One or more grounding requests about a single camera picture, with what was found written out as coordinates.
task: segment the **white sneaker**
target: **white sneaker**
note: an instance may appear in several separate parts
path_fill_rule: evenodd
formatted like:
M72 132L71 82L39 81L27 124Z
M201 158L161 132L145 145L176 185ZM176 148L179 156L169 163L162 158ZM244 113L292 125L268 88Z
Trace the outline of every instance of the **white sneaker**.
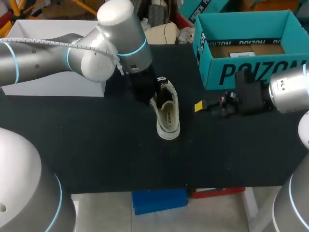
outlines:
M165 77L159 77L164 101L161 109L158 109L156 95L150 99L150 105L156 114L156 130L162 139L172 140L180 133L179 107L177 92L170 81Z

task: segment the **sticker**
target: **sticker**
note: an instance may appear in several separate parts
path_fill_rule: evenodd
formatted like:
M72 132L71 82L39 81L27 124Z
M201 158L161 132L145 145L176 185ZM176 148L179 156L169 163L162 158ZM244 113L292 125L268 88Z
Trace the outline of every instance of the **sticker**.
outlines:
M254 52L234 52L229 53L230 57L255 57Z

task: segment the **cardboard box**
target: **cardboard box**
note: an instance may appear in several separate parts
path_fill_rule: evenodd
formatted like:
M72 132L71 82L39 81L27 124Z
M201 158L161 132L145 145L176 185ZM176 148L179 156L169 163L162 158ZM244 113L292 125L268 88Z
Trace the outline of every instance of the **cardboard box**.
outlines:
M17 20L8 37L51 39L68 33L85 36L97 24L97 21ZM2 88L6 95L103 97L105 84L91 82L75 72L60 72Z
M191 23L195 23L200 13L222 12L228 0L186 0L180 8L180 13Z
M241 0L239 11L283 11L291 10L296 12L299 0Z
M235 88L242 69L268 81L309 61L309 36L291 11L200 14L195 27L193 49L207 89Z

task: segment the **robotic arm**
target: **robotic arm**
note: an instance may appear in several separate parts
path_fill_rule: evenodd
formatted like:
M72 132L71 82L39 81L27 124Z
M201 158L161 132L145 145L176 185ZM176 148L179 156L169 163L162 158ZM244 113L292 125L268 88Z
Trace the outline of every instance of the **robotic arm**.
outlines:
M0 39L0 86L72 71L93 82L109 79L117 66L132 81L137 99L149 103L160 87L152 55L130 0L112 0L98 11L98 25L85 37L50 40Z

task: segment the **cable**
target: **cable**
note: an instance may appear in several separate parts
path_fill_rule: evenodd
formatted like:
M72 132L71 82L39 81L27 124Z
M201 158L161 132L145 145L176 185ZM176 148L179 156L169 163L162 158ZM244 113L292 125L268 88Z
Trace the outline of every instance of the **cable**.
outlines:
M33 44L45 44L45 45L50 45L50 46L77 48L77 49L89 50L89 51L102 53L114 59L114 56L112 55L112 53L108 51L105 51L103 49L96 48L96 47L85 46L85 45L61 43L61 42L55 42L55 41L50 41L50 40L27 39L27 38L0 38L0 42L2 43L12 43L12 42L13 43L29 43L29 44L33 43Z
M166 44L168 44L168 42L167 42L167 40L166 40L166 35L165 35L165 28L166 28L167 25L168 25L168 24L166 24L165 27L164 27L164 38L165 38Z

